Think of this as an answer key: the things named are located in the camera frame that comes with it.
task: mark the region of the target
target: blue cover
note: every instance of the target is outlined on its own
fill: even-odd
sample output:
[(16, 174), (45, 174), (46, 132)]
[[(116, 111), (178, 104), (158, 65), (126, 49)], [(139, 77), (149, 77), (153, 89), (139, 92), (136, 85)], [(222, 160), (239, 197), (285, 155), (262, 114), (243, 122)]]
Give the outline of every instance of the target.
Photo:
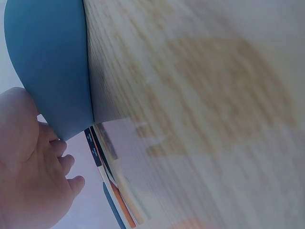
[(104, 193), (106, 195), (106, 198), (108, 200), (108, 203), (109, 203), (109, 205), (111, 207), (111, 210), (112, 210), (116, 220), (118, 221), (118, 224), (119, 224), (120, 228), (121, 229), (126, 229), (126, 227), (125, 227), (125, 225), (123, 223), (123, 220), (121, 219), (120, 214), (119, 214), (118, 210), (116, 209), (116, 207), (114, 205), (114, 202), (113, 202), (113, 200), (112, 200), (112, 198), (110, 196), (110, 193), (109, 193), (109, 191), (107, 189), (107, 186), (106, 186), (105, 182), (103, 182), (103, 189), (104, 189)]
[(91, 126), (82, 0), (8, 0), (4, 30), (17, 75), (59, 138)]

